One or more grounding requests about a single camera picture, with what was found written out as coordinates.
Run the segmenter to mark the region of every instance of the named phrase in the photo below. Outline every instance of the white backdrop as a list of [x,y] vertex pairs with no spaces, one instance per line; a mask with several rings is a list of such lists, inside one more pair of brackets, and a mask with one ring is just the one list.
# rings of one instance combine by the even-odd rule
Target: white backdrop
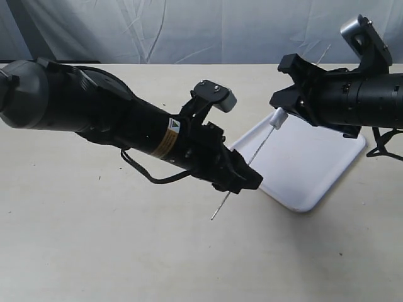
[[394,62],[403,62],[403,1],[23,2],[59,60],[254,64],[278,63],[284,54],[298,52],[316,61],[330,45],[323,63],[355,63],[357,59],[339,29],[361,13],[373,20],[390,47]]

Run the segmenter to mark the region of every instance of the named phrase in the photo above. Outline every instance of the white table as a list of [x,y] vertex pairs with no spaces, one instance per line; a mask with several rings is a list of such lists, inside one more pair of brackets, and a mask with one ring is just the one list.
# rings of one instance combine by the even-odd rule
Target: white table
[[[99,67],[170,112],[200,79],[232,88],[234,110],[208,116],[228,144],[291,84],[276,65]],[[153,185],[73,133],[1,123],[0,137],[0,301],[403,300],[403,163],[360,157],[307,215],[243,191],[211,222],[224,193],[207,182]],[[390,146],[403,154],[403,137]],[[131,154],[156,177],[177,172]]]

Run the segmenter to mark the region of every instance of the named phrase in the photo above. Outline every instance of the robotic arm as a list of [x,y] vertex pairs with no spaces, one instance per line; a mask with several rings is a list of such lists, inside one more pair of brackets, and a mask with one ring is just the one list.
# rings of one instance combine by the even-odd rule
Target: robotic arm
[[[172,115],[138,98],[101,69],[45,59],[15,61],[0,69],[0,117],[7,125],[73,131],[90,142],[116,146],[128,164],[155,184],[193,176],[219,191],[257,189],[263,178],[240,153],[225,147],[223,129],[210,122],[203,125],[212,106],[229,112],[235,104],[229,89],[201,81],[191,91],[191,100]],[[128,155],[130,148],[184,171],[155,179]]]
[[[377,147],[367,156],[403,160],[385,148],[401,132],[397,129],[403,128],[403,74],[389,74],[392,56],[368,18],[359,15],[347,22],[341,34],[360,58],[358,68],[326,71],[297,54],[286,55],[278,70],[289,74],[294,85],[274,93],[270,104],[348,138],[356,138],[362,126],[370,126]],[[392,130],[381,135],[379,128]]]

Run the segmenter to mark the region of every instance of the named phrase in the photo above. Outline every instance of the warning label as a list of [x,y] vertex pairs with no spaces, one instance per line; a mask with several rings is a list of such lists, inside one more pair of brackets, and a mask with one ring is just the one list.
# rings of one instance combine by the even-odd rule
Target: warning label
[[161,140],[159,146],[155,149],[152,156],[157,158],[162,158],[171,151],[176,143],[176,139],[178,138],[179,131],[181,129],[181,123],[174,120],[173,118],[169,118],[168,128],[164,135],[164,138]]

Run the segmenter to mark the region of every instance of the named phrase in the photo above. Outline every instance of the white stand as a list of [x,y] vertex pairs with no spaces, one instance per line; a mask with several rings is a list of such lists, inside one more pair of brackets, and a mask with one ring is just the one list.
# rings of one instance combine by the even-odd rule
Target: white stand
[[[266,137],[272,115],[231,147],[246,162]],[[362,135],[344,138],[339,132],[313,127],[289,116],[271,134],[251,167],[264,177],[260,189],[266,194],[292,211],[306,212],[321,200],[365,146]]]

